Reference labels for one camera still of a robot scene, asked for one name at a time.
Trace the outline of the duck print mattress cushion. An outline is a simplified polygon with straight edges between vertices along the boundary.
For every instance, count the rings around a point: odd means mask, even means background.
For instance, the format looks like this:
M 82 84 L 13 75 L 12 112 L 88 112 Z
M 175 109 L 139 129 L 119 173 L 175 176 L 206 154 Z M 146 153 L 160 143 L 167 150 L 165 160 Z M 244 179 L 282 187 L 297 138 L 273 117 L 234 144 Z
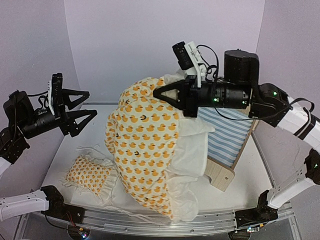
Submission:
M 178 71 L 147 77 L 126 88 L 108 116 L 105 145 L 127 194 L 173 222 L 199 212 L 190 184 L 205 173 L 208 136 L 215 128 L 154 97 L 154 90 L 184 78 Z

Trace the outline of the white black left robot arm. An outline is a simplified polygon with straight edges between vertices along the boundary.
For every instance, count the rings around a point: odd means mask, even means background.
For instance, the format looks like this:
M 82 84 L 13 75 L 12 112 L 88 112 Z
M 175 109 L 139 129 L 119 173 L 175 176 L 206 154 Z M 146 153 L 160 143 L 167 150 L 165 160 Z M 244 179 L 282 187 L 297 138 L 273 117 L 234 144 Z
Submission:
M 28 139 L 60 128 L 63 135 L 75 137 L 98 114 L 96 110 L 75 110 L 90 96 L 88 91 L 52 87 L 44 100 L 48 106 L 34 109 L 30 95 L 16 90 L 3 104 L 8 127 L 0 132 L 0 172 L 15 164 L 24 150 L 29 149 Z M 68 220 L 75 217 L 79 223 L 84 209 L 65 203 L 64 197 L 53 186 L 43 186 L 30 193 L 0 199 L 0 220 L 41 212 L 45 216 Z

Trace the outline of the wooden striped pet bed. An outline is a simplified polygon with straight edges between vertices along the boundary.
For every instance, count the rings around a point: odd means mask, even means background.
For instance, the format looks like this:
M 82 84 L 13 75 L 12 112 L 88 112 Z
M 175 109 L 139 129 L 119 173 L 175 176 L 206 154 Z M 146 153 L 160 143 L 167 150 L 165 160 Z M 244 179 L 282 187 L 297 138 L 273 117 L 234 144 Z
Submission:
M 248 118 L 250 108 L 230 109 L 201 107 L 197 116 L 211 124 L 214 132 L 208 134 L 207 164 L 204 174 L 210 185 L 224 192 L 235 177 L 234 169 L 257 120 Z

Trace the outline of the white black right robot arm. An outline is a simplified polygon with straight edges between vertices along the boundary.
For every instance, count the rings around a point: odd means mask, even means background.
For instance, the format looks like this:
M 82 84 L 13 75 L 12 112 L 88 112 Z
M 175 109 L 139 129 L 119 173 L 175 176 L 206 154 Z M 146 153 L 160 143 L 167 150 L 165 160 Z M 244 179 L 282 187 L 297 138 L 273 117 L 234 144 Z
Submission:
M 320 120 L 312 108 L 300 106 L 300 99 L 271 83 L 259 84 L 259 57 L 240 49 L 224 53 L 224 75 L 219 65 L 206 66 L 197 48 L 183 42 L 173 46 L 185 77 L 158 87 L 153 95 L 195 118 L 200 107 L 249 109 L 249 120 L 265 123 L 292 133 L 310 145 L 304 165 L 282 184 L 264 191 L 254 208 L 235 212 L 238 229 L 256 227 L 278 218 L 279 208 L 304 190 L 320 183 Z

